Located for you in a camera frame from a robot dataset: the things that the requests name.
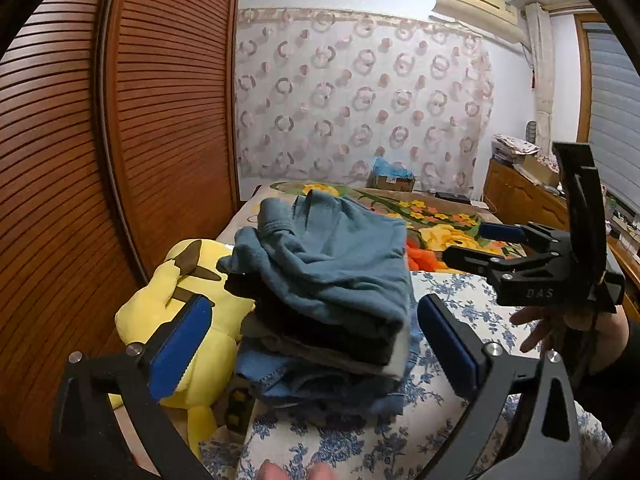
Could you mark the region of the person's right hand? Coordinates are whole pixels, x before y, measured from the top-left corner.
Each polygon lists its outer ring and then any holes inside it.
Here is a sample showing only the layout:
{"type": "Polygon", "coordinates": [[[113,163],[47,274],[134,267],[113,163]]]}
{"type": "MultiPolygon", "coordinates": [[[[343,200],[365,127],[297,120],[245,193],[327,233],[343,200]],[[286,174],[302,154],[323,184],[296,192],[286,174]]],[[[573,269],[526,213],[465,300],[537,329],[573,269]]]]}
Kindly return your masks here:
{"type": "Polygon", "coordinates": [[[596,350],[593,351],[590,361],[592,372],[604,370],[623,354],[630,339],[631,327],[634,326],[628,320],[621,304],[616,307],[615,313],[522,307],[511,315],[510,321],[516,326],[536,322],[535,328],[521,343],[521,352],[529,352],[538,344],[544,351],[558,350],[561,336],[568,328],[589,332],[592,321],[596,321],[596,350]]]}

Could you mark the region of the person's left hand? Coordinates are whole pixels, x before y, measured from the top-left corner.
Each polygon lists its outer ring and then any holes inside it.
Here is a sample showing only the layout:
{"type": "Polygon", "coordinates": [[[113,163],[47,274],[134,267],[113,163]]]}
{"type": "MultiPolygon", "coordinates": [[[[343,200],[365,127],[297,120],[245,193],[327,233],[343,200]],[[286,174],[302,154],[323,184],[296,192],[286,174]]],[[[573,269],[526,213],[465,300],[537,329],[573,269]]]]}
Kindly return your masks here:
{"type": "Polygon", "coordinates": [[[288,470],[265,460],[257,474],[258,480],[336,480],[335,470],[327,464],[315,463],[307,468],[288,470]]]}

